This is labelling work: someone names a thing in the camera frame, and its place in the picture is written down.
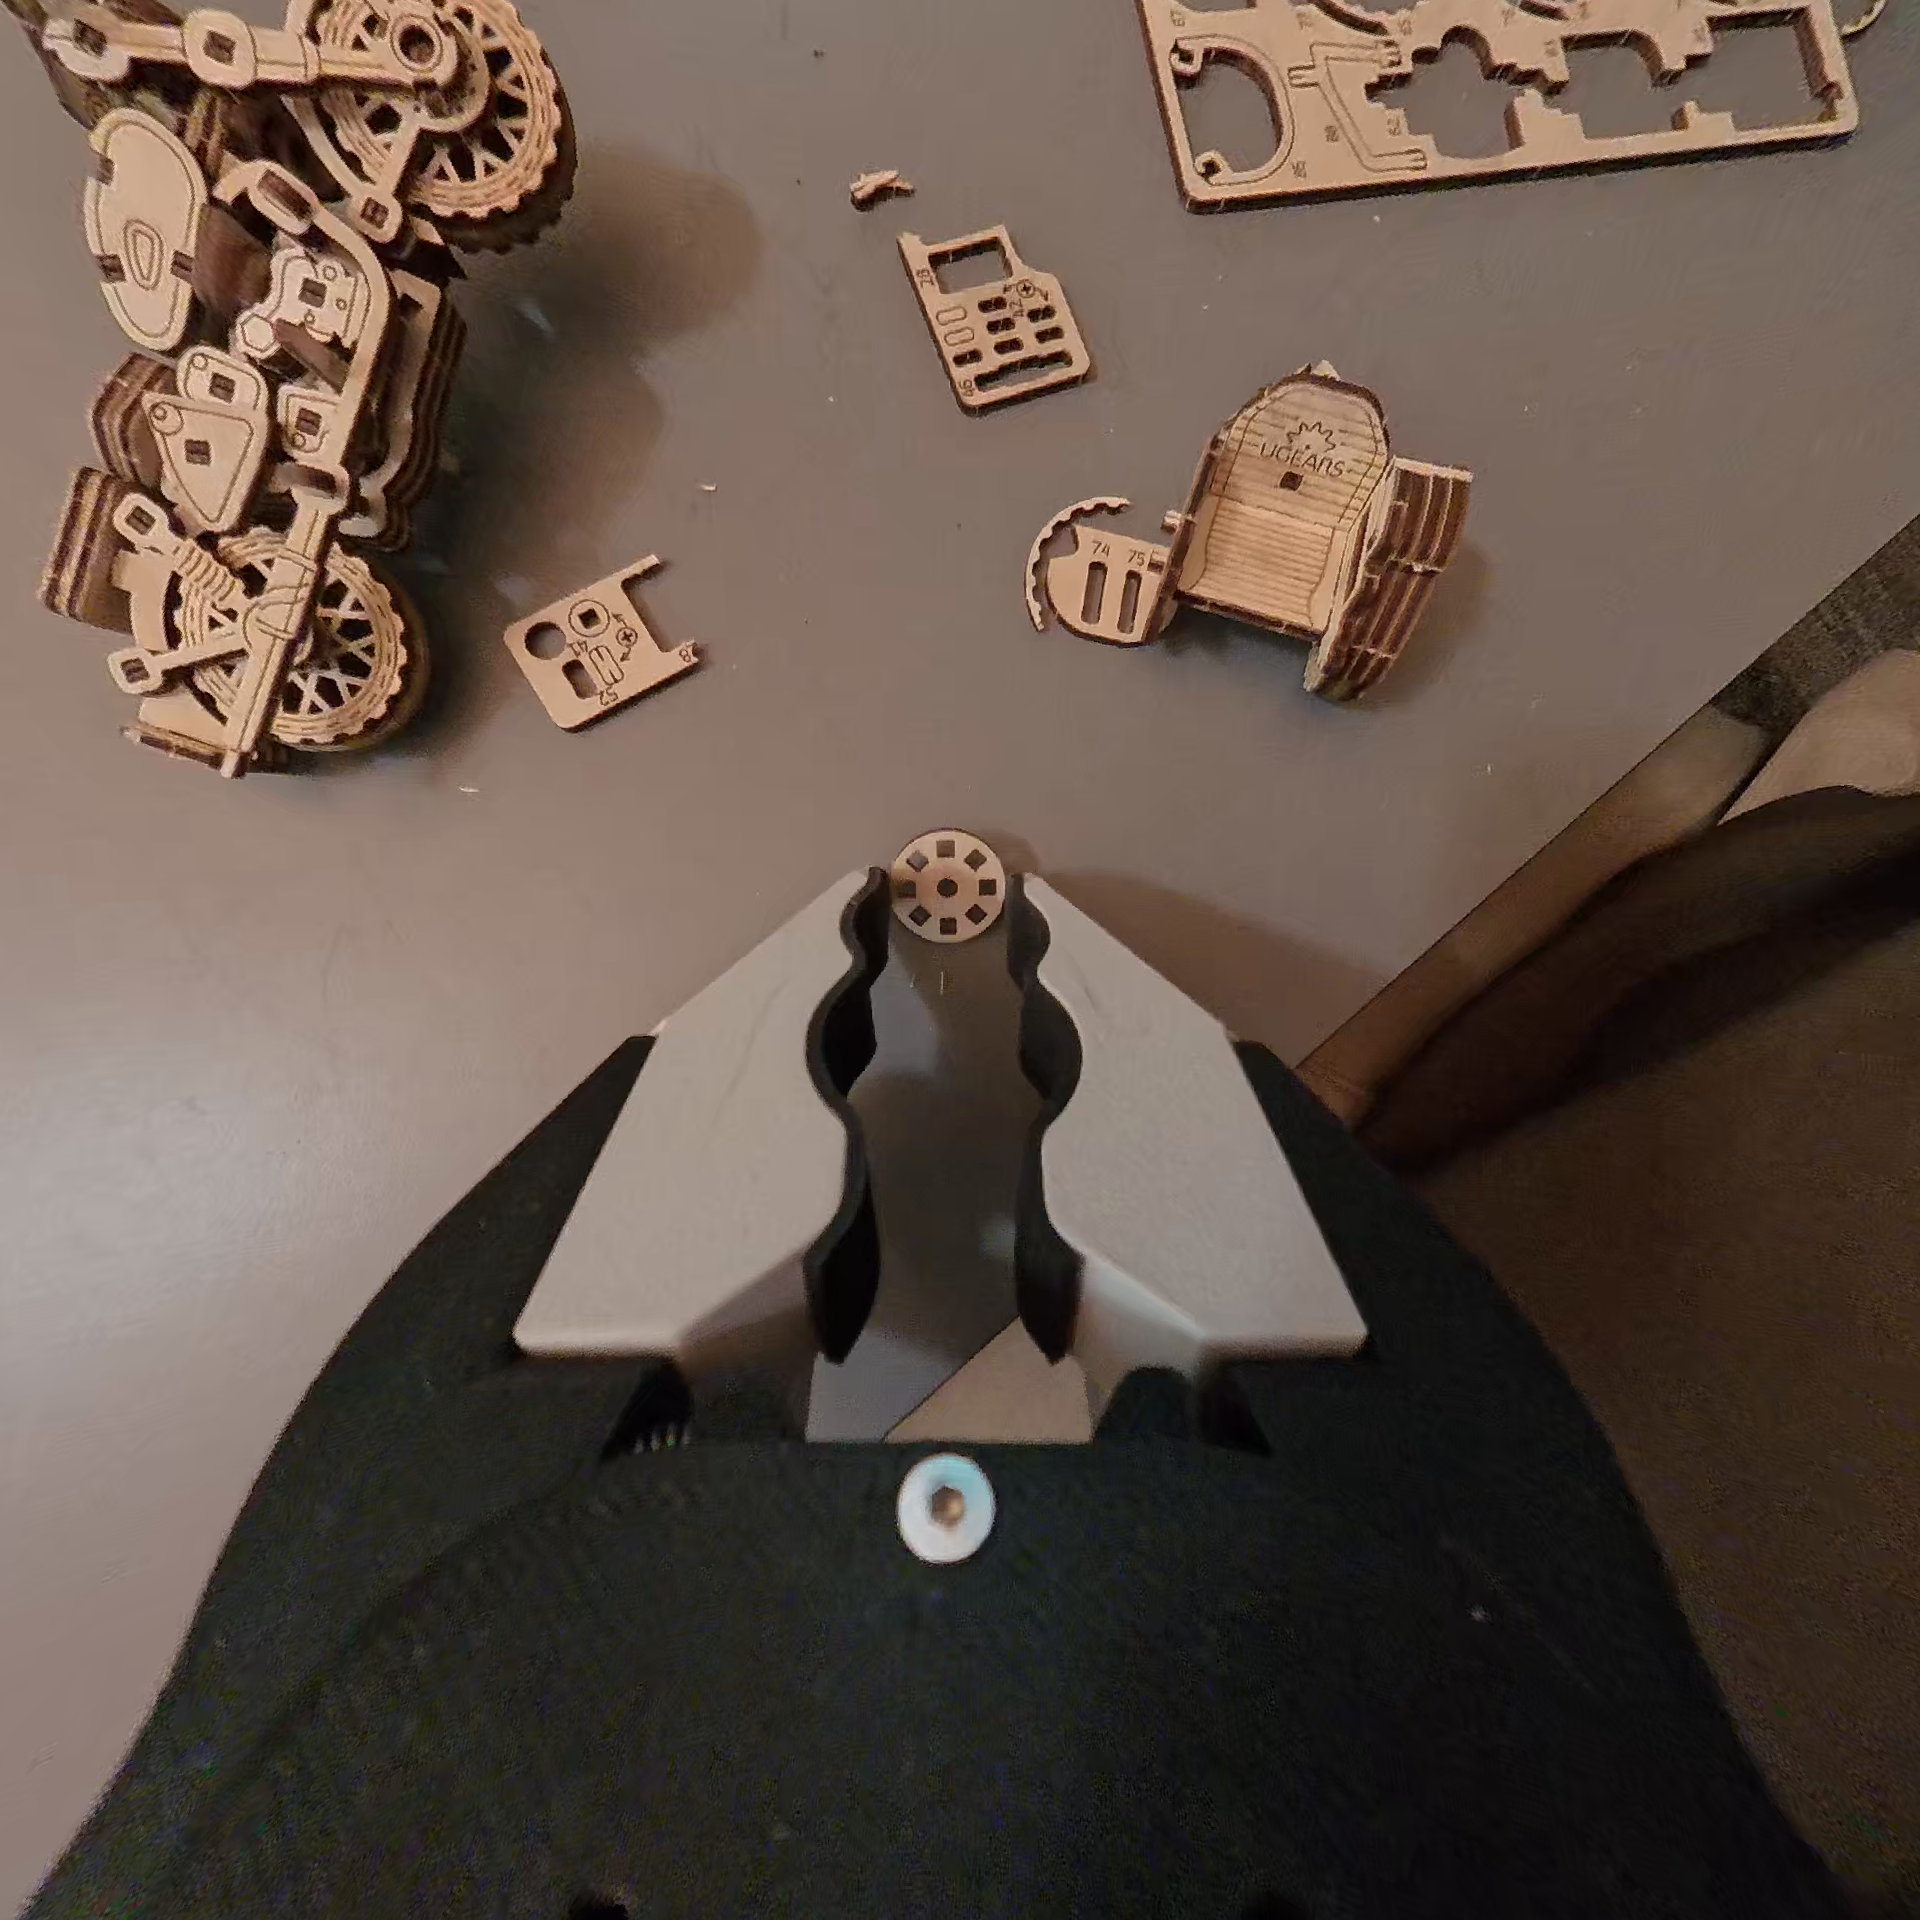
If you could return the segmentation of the wooden sheet with round cutouts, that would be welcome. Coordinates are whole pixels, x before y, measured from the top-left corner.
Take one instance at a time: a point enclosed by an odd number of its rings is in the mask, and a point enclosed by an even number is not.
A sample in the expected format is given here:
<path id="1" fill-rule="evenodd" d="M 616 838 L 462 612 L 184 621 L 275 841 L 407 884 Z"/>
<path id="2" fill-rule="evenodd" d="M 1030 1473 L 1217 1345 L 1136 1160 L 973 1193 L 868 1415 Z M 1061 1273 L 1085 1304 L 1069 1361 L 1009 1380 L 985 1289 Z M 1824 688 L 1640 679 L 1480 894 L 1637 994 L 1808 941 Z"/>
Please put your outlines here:
<path id="1" fill-rule="evenodd" d="M 1831 145 L 1859 128 L 1846 40 L 1881 12 L 1869 4 L 1841 20 L 1828 2 L 1136 4 L 1174 180 L 1195 212 Z M 1748 29 L 1792 34 L 1808 121 L 1745 128 L 1685 90 L 1718 40 Z M 1404 88 L 1452 42 L 1469 46 L 1483 77 L 1513 88 L 1500 151 L 1449 152 L 1408 125 Z M 1571 56 L 1601 46 L 1631 49 L 1656 88 L 1672 88 L 1662 125 L 1598 134 L 1559 102 L 1573 82 Z M 1233 164 L 1188 125 L 1183 95 L 1217 64 L 1263 100 L 1276 142 L 1259 161 Z"/>

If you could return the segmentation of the small round wooden disc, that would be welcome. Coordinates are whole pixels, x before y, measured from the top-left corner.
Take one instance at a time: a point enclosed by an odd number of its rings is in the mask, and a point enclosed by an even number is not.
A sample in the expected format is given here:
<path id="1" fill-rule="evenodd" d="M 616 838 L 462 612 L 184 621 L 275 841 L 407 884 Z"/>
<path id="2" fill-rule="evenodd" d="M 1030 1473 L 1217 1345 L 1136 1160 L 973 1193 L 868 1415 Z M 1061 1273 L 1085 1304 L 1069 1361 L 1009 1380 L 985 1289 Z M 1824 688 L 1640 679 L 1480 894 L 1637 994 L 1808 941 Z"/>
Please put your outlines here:
<path id="1" fill-rule="evenodd" d="M 928 944 L 966 944 L 995 927 L 1006 905 L 1006 869 L 973 832 L 913 837 L 891 865 L 894 918 Z"/>

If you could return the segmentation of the wooden model seat part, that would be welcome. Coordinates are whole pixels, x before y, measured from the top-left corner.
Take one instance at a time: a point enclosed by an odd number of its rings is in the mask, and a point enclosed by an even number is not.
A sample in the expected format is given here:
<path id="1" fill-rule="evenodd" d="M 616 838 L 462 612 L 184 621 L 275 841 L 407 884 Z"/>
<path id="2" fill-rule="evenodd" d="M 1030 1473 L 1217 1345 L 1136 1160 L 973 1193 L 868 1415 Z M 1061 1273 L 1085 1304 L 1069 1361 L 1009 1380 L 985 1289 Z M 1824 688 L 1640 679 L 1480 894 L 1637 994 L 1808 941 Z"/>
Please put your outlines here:
<path id="1" fill-rule="evenodd" d="M 1399 455 L 1372 388 L 1296 367 L 1213 431 L 1168 517 L 1166 600 L 1305 639 L 1302 685 L 1355 702 L 1424 618 L 1471 479 Z"/>

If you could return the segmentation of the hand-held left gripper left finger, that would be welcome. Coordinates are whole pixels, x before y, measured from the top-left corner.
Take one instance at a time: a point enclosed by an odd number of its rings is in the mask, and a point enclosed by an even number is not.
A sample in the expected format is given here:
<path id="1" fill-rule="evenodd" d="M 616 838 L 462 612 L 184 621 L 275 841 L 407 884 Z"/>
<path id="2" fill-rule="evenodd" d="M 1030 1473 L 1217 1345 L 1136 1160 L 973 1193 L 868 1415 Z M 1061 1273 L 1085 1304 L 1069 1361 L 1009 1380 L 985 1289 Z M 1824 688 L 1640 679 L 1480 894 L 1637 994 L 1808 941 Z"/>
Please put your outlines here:
<path id="1" fill-rule="evenodd" d="M 880 1287 L 868 1143 L 884 870 L 835 879 L 648 1036 L 513 1326 L 537 1359 L 664 1359 L 805 1436 Z"/>

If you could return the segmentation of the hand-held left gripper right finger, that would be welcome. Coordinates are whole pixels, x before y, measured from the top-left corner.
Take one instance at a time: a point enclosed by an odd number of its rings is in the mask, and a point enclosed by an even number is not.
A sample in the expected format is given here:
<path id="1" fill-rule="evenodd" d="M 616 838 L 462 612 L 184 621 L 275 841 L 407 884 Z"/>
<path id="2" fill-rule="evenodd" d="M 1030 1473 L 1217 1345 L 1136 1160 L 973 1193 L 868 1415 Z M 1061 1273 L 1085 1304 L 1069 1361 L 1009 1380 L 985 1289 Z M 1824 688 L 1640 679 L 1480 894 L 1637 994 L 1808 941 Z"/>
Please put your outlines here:
<path id="1" fill-rule="evenodd" d="M 1348 1359 L 1367 1327 L 1228 1025 L 1046 879 L 1013 882 L 1014 1297 L 1097 1424 L 1129 1375 Z"/>

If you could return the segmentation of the slotted rectangular wooden piece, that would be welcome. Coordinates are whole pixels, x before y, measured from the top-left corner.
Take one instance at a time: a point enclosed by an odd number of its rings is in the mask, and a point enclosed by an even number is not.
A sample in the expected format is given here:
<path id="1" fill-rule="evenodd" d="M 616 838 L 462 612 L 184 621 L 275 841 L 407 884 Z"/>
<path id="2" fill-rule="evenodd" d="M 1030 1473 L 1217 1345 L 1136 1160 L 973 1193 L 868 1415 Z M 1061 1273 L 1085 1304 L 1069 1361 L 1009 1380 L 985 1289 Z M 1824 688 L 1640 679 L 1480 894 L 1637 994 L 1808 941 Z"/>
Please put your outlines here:
<path id="1" fill-rule="evenodd" d="M 1006 224 L 941 241 L 900 231 L 896 248 L 964 416 L 981 417 L 1093 380 L 1094 359 L 1061 279 L 1032 266 Z M 983 255 L 997 255 L 1000 272 L 945 286 L 949 266 Z"/>

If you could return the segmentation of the square wooden piece with holes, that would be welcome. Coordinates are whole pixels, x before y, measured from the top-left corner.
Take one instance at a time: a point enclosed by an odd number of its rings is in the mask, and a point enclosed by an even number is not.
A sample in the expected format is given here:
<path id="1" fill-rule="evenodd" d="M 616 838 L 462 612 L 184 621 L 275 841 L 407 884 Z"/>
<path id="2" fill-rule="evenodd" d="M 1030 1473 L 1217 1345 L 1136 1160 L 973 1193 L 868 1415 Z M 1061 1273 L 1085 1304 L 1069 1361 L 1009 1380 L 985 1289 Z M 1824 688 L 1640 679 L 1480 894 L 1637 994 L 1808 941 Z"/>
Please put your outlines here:
<path id="1" fill-rule="evenodd" d="M 640 583 L 660 565 L 645 556 L 614 567 L 502 631 L 509 660 L 557 729 L 584 732 L 703 664 L 697 639 L 663 639 L 646 618 Z"/>

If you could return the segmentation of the person's brown clothing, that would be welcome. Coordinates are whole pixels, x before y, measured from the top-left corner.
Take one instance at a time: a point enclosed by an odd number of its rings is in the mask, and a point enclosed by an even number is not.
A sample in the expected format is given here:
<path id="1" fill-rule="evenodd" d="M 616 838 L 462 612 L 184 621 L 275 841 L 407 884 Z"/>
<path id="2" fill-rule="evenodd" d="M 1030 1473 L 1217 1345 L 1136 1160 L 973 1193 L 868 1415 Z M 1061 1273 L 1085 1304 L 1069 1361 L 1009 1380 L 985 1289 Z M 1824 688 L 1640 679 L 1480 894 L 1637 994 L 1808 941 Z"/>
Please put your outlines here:
<path id="1" fill-rule="evenodd" d="M 1751 1753 L 1916 1914 L 1916 932 L 1479 1015 L 1372 1132 L 1593 1404 Z"/>

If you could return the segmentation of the grey desk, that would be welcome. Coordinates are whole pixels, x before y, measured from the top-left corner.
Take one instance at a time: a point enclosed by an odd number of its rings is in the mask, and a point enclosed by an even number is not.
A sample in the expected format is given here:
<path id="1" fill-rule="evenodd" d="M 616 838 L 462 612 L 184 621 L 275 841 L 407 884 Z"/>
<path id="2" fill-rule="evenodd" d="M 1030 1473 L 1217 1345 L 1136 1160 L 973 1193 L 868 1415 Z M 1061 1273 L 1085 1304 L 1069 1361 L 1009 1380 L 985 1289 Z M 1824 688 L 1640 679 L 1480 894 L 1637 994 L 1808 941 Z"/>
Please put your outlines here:
<path id="1" fill-rule="evenodd" d="M 470 262 L 431 632 L 387 749 L 223 781 L 121 737 L 36 600 L 126 343 L 81 129 L 4 42 L 4 1914 L 166 1680 L 376 1287 L 607 1054 L 929 828 L 1312 1054 L 1916 517 L 1916 4 L 1832 145 L 1180 204 L 1134 4 L 525 4 L 577 183 Z M 847 183 L 899 169 L 868 210 Z M 1006 224 L 1094 359 L 952 402 L 896 234 Z M 1180 504 L 1328 359 L 1475 471 L 1392 676 L 1023 612 L 1064 502 Z M 566 733 L 501 636 L 659 556 L 703 664 Z"/>

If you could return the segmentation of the semicircular wooden piece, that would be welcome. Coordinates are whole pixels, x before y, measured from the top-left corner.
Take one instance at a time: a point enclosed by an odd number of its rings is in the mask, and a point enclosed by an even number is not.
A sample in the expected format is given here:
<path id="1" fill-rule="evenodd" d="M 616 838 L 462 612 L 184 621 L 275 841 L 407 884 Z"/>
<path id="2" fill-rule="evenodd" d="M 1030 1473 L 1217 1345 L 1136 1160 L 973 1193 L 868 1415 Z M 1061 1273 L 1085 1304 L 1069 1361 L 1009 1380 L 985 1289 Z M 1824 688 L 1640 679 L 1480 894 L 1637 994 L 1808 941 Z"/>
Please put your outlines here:
<path id="1" fill-rule="evenodd" d="M 1023 608 L 1038 632 L 1061 624 L 1118 648 L 1158 639 L 1169 618 L 1169 546 L 1085 527 L 1129 508 L 1126 496 L 1085 496 L 1046 517 L 1023 562 Z"/>

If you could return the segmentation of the wooden motorcycle model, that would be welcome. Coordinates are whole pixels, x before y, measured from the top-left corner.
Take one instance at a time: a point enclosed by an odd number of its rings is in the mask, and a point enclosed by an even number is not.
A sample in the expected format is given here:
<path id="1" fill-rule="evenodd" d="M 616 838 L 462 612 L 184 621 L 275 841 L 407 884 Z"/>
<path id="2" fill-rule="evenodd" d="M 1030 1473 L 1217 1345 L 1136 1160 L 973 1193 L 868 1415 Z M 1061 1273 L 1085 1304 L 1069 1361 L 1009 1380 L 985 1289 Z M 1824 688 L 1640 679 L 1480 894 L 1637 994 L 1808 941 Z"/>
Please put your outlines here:
<path id="1" fill-rule="evenodd" d="M 38 583 L 123 636 L 126 736 L 220 776 L 366 752 L 425 695 L 381 557 L 441 462 L 460 254 L 550 226 L 568 102 L 507 2 L 11 4 L 84 128 L 131 343 Z"/>

